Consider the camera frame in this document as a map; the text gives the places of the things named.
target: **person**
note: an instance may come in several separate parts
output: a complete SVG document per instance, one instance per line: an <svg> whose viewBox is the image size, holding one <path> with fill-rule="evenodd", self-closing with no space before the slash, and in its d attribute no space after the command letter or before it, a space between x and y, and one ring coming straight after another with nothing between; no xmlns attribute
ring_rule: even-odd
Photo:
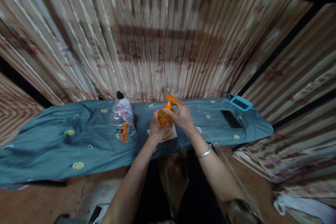
<svg viewBox="0 0 336 224"><path fill-rule="evenodd" d="M185 130L194 147L187 151L189 181L176 223L262 223L245 202L216 149L197 130L189 108L181 101L173 104L178 108L176 113L164 111ZM171 219L158 165L151 161L168 127L160 127L158 111L154 112L148 139L117 189L102 224L162 223Z"/></svg>

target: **curtain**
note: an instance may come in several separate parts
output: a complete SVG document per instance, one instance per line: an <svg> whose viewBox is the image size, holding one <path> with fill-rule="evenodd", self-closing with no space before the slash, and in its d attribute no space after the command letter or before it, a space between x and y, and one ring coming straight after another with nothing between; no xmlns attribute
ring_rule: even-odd
<svg viewBox="0 0 336 224"><path fill-rule="evenodd" d="M90 80L63 51L38 0L0 0L0 54L54 105L97 99Z"/></svg>
<svg viewBox="0 0 336 224"><path fill-rule="evenodd" d="M0 73L0 146L10 142L43 107Z"/></svg>
<svg viewBox="0 0 336 224"><path fill-rule="evenodd" d="M336 99L333 99L283 125L273 136L250 143L233 155L274 183L334 162L335 111Z"/></svg>
<svg viewBox="0 0 336 224"><path fill-rule="evenodd" d="M236 92L300 20L301 0L44 0L104 99Z"/></svg>
<svg viewBox="0 0 336 224"><path fill-rule="evenodd" d="M325 5L244 94L269 122L336 88L335 18Z"/></svg>
<svg viewBox="0 0 336 224"><path fill-rule="evenodd" d="M330 160L283 183L276 195L285 194L297 198L313 198L336 207L336 160Z"/></svg>

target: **wooden floor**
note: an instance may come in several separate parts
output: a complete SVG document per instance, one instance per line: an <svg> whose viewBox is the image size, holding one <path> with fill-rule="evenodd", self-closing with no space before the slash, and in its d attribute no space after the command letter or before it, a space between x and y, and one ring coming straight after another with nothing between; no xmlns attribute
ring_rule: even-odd
<svg viewBox="0 0 336 224"><path fill-rule="evenodd" d="M217 147L217 151L246 194L251 208L265 223L297 224L290 215L283 217L274 209L271 182L233 158L230 146ZM175 216L187 187L186 153L161 158L158 164L171 214ZM0 223L52 224L58 215L65 213L72 218L88 219L97 204L112 200L125 175L126 167L122 167L71 178L65 188L30 186L18 191L0 189Z"/></svg>

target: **table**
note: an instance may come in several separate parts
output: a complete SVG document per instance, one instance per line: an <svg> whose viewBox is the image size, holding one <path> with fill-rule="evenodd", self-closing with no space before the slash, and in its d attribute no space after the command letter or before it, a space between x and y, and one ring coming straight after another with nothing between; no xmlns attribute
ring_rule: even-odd
<svg viewBox="0 0 336 224"><path fill-rule="evenodd" d="M189 106L203 137L215 146L252 142L273 134L272 125L255 108L243 112L229 103L228 95L183 102ZM109 120L113 105L114 101L80 101L50 107L32 118L17 137L0 150L1 187L59 180L131 165L147 139L153 112L163 108L164 102L132 104L138 135L130 143L122 143L115 136L116 128ZM243 129L232 129L221 110L230 110L239 118ZM191 147L188 135L175 127L177 138L158 144L153 159Z"/></svg>

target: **bangle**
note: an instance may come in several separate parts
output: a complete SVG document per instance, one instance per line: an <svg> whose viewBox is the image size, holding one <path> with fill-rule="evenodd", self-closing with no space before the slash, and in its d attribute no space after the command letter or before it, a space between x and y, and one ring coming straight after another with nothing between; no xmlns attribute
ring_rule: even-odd
<svg viewBox="0 0 336 224"><path fill-rule="evenodd" d="M204 152L204 153L201 154L201 155L197 155L197 154L196 154L196 156L197 156L198 158L204 158L205 156L209 155L209 153L211 152L211 149L212 149L211 144L209 144L209 149L208 149L206 152Z"/></svg>

